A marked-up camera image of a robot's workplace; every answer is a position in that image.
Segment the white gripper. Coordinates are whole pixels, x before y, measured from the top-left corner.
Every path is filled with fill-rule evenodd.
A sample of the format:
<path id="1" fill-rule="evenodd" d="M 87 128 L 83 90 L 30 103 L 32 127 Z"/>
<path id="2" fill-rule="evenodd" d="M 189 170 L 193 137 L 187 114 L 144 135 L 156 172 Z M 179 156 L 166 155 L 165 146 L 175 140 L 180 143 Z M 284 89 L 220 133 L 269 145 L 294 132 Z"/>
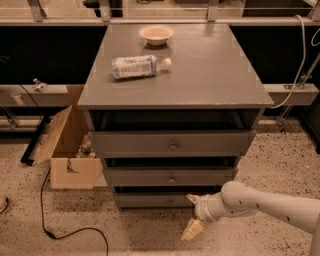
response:
<path id="1" fill-rule="evenodd" d="M 193 218 L 189 220 L 186 229 L 182 233 L 182 241 L 190 241 L 200 234 L 205 228 L 203 223 L 217 222 L 225 216 L 225 205 L 220 193 L 207 194 L 200 197 L 187 194 L 186 197 L 195 204 L 195 215 L 199 220 Z"/>

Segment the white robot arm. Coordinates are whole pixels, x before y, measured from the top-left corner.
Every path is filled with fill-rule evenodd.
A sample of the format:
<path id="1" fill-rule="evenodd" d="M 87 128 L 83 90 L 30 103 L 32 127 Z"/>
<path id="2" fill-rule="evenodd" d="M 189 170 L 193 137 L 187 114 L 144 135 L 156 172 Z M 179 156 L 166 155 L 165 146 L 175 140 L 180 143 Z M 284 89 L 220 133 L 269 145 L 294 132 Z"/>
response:
<path id="1" fill-rule="evenodd" d="M 260 211 L 313 235 L 309 256 L 320 256 L 320 200 L 262 192 L 242 182 L 225 183 L 221 191 L 203 196 L 188 194 L 194 204 L 181 240 L 190 241 L 204 228 L 221 218 L 247 216 Z"/>

